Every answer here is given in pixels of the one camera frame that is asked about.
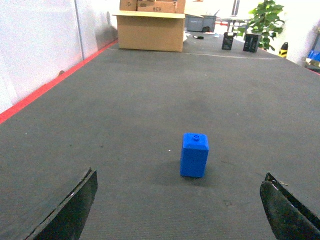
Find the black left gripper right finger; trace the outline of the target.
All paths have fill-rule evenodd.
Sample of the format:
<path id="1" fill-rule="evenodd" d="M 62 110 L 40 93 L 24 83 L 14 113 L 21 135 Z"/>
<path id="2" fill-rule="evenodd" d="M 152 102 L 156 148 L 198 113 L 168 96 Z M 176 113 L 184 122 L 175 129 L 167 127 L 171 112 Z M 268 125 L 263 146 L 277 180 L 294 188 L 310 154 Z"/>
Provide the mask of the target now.
<path id="1" fill-rule="evenodd" d="M 265 215 L 278 240 L 318 240 L 320 218 L 291 194 L 270 172 L 259 189 Z"/>

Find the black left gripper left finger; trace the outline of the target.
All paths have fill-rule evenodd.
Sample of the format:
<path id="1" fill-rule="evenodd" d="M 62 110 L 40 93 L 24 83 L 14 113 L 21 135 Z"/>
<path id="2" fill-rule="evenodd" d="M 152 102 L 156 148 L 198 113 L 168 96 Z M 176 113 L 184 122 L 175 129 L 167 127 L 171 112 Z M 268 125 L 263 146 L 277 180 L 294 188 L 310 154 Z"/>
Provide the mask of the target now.
<path id="1" fill-rule="evenodd" d="M 85 227 L 97 190 L 97 171 L 89 168 L 72 191 L 26 239 L 78 240 Z"/>

